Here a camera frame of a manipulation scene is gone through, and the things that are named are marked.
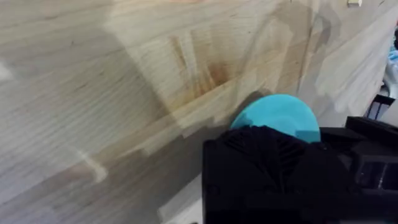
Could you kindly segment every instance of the wood grain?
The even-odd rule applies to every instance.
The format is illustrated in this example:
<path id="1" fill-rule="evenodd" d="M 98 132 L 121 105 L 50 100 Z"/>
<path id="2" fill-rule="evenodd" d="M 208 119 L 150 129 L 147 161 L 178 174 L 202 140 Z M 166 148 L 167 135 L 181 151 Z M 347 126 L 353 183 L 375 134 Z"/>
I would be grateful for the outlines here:
<path id="1" fill-rule="evenodd" d="M 395 0 L 0 0 L 0 222 L 158 223 L 245 99 L 378 91 Z"/>

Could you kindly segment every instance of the wooden board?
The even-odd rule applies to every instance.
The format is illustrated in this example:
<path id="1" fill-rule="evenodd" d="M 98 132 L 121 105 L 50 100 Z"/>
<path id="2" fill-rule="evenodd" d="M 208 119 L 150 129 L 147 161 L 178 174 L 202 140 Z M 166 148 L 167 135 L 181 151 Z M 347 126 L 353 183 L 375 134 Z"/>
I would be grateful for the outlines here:
<path id="1" fill-rule="evenodd" d="M 398 6 L 346 3 L 0 0 L 0 222 L 158 223 L 264 94 L 363 114 Z"/>

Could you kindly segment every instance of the black device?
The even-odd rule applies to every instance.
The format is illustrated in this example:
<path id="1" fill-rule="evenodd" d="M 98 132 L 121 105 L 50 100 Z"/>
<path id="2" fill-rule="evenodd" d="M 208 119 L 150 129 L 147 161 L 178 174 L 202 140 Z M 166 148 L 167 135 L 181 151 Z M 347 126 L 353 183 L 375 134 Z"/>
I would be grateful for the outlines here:
<path id="1" fill-rule="evenodd" d="M 309 144 L 268 127 L 244 127 L 205 142 L 205 223 L 396 220 L 398 195 L 374 187 L 383 170 L 389 177 L 398 170 L 376 172 L 358 150 L 375 140 L 348 128 L 324 129 L 322 139 Z"/>

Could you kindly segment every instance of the turquoise object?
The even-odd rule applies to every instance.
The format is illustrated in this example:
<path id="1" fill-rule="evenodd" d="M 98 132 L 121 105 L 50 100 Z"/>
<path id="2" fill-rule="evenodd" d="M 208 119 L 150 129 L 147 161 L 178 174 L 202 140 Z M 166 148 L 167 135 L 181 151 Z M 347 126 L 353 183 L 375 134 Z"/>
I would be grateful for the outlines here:
<path id="1" fill-rule="evenodd" d="M 306 142 L 320 142 L 317 118 L 311 108 L 290 95 L 265 96 L 247 106 L 236 117 L 231 129 L 268 126 Z"/>

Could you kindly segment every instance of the white object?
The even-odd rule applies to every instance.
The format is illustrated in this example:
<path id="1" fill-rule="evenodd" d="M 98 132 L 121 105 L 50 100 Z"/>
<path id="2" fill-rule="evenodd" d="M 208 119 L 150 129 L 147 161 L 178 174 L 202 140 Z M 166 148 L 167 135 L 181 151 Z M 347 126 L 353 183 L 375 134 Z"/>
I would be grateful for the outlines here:
<path id="1" fill-rule="evenodd" d="M 362 0 L 348 0 L 348 7 L 361 7 Z"/>

